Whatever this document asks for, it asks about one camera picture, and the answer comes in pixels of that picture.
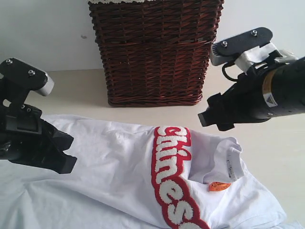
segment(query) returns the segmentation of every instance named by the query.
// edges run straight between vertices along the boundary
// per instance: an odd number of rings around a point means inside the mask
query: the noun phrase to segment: bolt
[[[227,46],[228,46],[228,42],[223,41],[223,42],[221,43],[221,46],[223,46],[223,47],[227,47]]]
[[[5,63],[6,63],[7,65],[11,65],[11,64],[13,63],[13,61],[12,61],[11,59],[7,59],[7,60],[5,61]]]
[[[29,70],[29,71],[28,71],[28,74],[29,74],[29,76],[33,76],[33,75],[35,75],[36,73],[35,73],[33,70]]]
[[[257,31],[256,30],[252,30],[251,35],[256,37],[257,36]]]

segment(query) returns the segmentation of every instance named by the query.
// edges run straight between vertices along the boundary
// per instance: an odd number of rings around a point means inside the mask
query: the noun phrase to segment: black cable
[[[225,72],[225,69],[226,69],[226,68],[231,67],[231,66],[233,66],[233,65],[234,65],[234,62],[225,63],[225,64],[223,65],[223,67],[222,67],[222,71],[223,71],[223,74],[224,74],[225,78],[227,78],[227,79],[230,80],[230,81],[237,82],[238,79],[234,79],[234,78],[228,76],[228,74]]]

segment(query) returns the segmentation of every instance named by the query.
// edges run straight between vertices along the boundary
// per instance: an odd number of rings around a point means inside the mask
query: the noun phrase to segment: white t-shirt
[[[242,160],[242,177],[208,191],[215,152],[241,152],[234,138],[72,115],[45,120],[74,137],[65,153],[78,160],[64,175],[0,161],[0,228],[267,229],[285,220]]]

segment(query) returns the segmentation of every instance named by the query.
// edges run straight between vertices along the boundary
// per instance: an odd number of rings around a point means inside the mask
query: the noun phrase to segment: yellow label
[[[274,73],[276,72],[275,70],[272,70],[268,73],[268,75],[265,77],[264,82],[263,82],[263,94],[268,94],[271,93],[271,84],[272,84],[272,79],[274,77]]]

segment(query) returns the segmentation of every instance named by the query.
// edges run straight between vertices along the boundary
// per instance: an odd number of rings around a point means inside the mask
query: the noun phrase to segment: white wall
[[[226,0],[218,39],[263,26],[278,48],[304,56],[304,8],[304,0]],[[18,57],[46,71],[98,69],[94,39],[86,0],[1,2],[0,61]]]

